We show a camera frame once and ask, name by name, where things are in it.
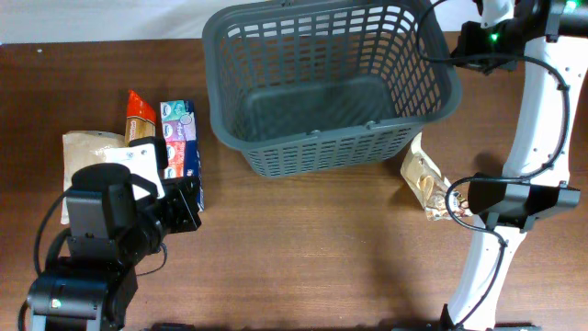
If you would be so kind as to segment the beige snack pouch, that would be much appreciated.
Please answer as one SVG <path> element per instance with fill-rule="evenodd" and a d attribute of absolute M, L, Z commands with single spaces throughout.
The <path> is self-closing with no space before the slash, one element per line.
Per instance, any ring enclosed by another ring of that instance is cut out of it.
<path fill-rule="evenodd" d="M 401 176 L 422 205 L 428 221 L 451 221 L 445 197 L 450 181 L 422 148 L 419 132 L 401 164 Z"/>

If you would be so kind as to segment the grey plastic basket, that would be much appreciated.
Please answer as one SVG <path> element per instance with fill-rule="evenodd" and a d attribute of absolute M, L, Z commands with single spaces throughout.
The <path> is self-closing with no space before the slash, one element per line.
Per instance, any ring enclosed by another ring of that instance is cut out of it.
<path fill-rule="evenodd" d="M 202 38 L 211 128 L 264 177 L 392 158 L 462 97 L 427 1 L 229 6 Z"/>

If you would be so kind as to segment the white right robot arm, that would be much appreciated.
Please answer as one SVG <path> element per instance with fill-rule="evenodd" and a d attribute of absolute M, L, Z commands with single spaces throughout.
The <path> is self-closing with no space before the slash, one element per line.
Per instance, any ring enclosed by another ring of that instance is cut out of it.
<path fill-rule="evenodd" d="M 539 220 L 575 208 L 569 148 L 587 73 L 587 4 L 479 1 L 481 22 L 463 25 L 449 63 L 485 74 L 526 65 L 514 144 L 500 177 L 464 178 L 472 242 L 442 330 L 489 330 L 514 254 Z"/>

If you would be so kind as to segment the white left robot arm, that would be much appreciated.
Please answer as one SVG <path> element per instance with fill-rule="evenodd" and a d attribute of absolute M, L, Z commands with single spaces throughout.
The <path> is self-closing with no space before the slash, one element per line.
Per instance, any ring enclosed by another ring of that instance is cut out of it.
<path fill-rule="evenodd" d="M 55 201 L 69 211 L 69 226 L 36 260 L 19 318 L 32 330 L 121 330 L 138 290 L 136 266 L 164 249 L 169 234 L 199 228 L 197 177 L 156 185 L 120 164 L 84 167 Z"/>

